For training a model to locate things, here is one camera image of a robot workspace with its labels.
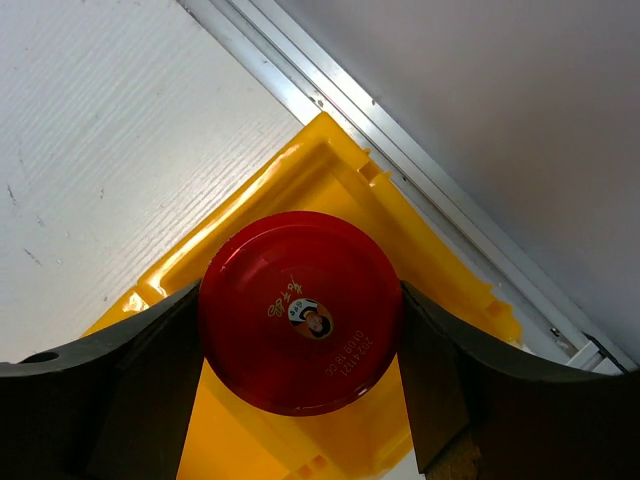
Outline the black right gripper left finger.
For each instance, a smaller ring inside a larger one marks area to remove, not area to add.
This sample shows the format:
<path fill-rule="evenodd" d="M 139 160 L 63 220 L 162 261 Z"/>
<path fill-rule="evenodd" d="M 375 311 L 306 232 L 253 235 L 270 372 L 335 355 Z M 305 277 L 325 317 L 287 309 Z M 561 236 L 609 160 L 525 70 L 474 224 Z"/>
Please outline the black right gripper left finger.
<path fill-rule="evenodd" d="M 176 478 L 203 365 L 198 291 L 2 363 L 2 478 Z"/>

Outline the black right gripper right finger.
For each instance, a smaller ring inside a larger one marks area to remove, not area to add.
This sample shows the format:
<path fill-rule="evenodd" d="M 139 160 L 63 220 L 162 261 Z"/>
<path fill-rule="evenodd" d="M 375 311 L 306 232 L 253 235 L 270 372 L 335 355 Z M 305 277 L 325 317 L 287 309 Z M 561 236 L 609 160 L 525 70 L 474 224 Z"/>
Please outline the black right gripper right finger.
<path fill-rule="evenodd" d="M 515 348 L 408 283 L 398 361 L 428 479 L 635 479 L 639 375 L 605 375 Z"/>

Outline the red-lid chili sauce jar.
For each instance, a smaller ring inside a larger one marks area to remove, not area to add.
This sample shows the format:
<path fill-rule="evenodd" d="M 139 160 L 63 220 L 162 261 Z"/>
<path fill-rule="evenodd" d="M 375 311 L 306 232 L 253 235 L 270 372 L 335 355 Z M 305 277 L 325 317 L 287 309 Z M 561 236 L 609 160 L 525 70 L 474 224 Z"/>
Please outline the red-lid chili sauce jar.
<path fill-rule="evenodd" d="M 219 380 L 270 413 L 312 416 L 367 392 L 396 352 L 398 276 L 364 232 L 317 212 L 258 220 L 212 258 L 200 338 Z"/>

